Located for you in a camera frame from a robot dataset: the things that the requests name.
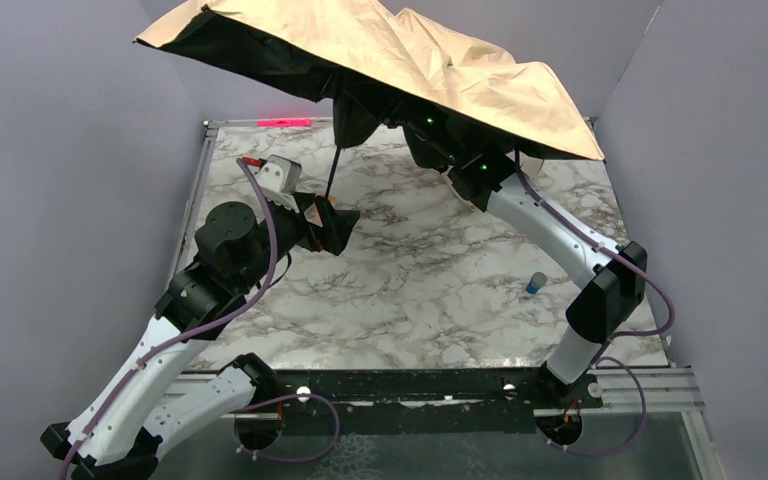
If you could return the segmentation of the beige folding umbrella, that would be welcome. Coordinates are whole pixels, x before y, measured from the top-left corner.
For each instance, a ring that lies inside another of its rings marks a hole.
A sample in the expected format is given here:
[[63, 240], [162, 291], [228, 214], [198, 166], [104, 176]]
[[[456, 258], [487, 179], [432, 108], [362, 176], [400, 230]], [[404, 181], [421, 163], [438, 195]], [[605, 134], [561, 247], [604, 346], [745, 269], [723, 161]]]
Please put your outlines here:
[[377, 1], [187, 1], [141, 45], [333, 103], [339, 149], [380, 126], [404, 132], [415, 163], [484, 207], [515, 173], [512, 152], [601, 161], [597, 140], [550, 66], [410, 9]]

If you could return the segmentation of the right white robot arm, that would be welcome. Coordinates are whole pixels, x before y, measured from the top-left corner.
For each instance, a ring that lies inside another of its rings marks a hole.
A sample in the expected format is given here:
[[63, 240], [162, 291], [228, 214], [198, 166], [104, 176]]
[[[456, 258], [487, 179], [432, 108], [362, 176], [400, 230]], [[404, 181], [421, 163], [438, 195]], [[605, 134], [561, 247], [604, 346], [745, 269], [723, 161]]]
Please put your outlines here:
[[646, 250], [591, 230], [541, 193], [520, 165], [528, 141], [476, 127], [450, 130], [435, 117], [402, 130], [419, 167], [445, 174], [457, 195], [525, 235], [579, 287], [561, 340], [542, 366], [550, 385], [574, 385], [642, 303]]

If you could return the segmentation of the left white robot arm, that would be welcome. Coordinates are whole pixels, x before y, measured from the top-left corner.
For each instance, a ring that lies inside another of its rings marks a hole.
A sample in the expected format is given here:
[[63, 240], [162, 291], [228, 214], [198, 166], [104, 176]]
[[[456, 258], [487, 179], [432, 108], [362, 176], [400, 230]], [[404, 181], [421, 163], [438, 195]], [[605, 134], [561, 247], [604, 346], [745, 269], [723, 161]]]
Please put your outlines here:
[[296, 193], [288, 209], [267, 199], [262, 213], [230, 201], [197, 230], [193, 261], [175, 274], [125, 363], [78, 417], [49, 426], [41, 441], [63, 479], [146, 479], [179, 443], [235, 410], [280, 406], [288, 395], [253, 353], [236, 357], [207, 384], [170, 403], [182, 370], [272, 286], [295, 247], [340, 254], [359, 220], [326, 198]]

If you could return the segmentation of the small blue capped bottle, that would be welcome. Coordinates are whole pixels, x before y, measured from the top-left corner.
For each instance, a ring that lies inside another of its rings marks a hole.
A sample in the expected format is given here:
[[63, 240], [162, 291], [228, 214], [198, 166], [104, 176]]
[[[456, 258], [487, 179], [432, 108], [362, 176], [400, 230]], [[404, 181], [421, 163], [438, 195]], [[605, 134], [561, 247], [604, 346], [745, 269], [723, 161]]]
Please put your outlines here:
[[547, 277], [543, 272], [534, 272], [525, 284], [524, 292], [528, 296], [534, 296], [546, 285], [546, 282]]

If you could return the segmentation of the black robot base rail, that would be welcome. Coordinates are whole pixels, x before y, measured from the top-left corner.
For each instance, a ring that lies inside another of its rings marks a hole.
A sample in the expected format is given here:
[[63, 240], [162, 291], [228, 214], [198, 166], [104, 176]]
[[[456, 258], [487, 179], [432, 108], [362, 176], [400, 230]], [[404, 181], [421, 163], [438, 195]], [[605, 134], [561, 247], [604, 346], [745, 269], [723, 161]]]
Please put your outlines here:
[[534, 434], [543, 410], [555, 423], [600, 408], [598, 383], [571, 386], [539, 367], [300, 370], [276, 373], [255, 407], [234, 413], [233, 432], [251, 450], [280, 436]]

